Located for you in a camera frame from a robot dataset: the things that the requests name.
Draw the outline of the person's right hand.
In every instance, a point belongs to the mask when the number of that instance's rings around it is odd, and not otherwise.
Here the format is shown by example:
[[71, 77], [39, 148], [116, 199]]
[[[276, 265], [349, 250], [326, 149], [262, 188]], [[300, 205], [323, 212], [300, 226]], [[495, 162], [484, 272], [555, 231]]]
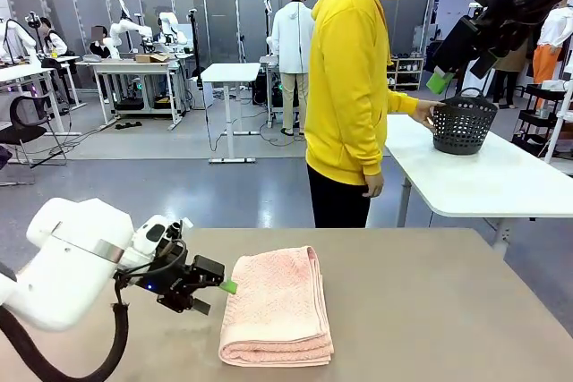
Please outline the person's right hand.
[[381, 195], [384, 186], [384, 177], [382, 173], [366, 175], [364, 180], [367, 186], [367, 191], [363, 194], [365, 198], [373, 199]]

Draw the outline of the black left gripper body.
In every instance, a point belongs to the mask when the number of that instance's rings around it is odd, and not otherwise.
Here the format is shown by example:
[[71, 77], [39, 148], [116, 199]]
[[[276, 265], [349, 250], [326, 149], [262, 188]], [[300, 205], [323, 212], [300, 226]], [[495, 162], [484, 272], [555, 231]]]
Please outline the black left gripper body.
[[150, 271], [156, 271], [156, 274], [146, 274], [143, 277], [143, 289], [154, 293], [159, 304], [175, 312], [191, 310], [193, 293], [199, 282], [199, 276], [195, 273], [195, 263], [196, 259], [190, 264], [179, 260], [173, 266], [160, 270], [167, 265], [167, 261], [156, 260], [150, 266]]

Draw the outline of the person's left hand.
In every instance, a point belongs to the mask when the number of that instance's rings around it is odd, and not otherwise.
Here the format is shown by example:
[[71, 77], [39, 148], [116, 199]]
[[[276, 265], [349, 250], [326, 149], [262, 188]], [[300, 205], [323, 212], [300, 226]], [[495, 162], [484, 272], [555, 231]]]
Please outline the person's left hand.
[[442, 106], [445, 106], [445, 104], [439, 101], [418, 99], [414, 112], [409, 116], [432, 133], [435, 133], [433, 111], [436, 107]]

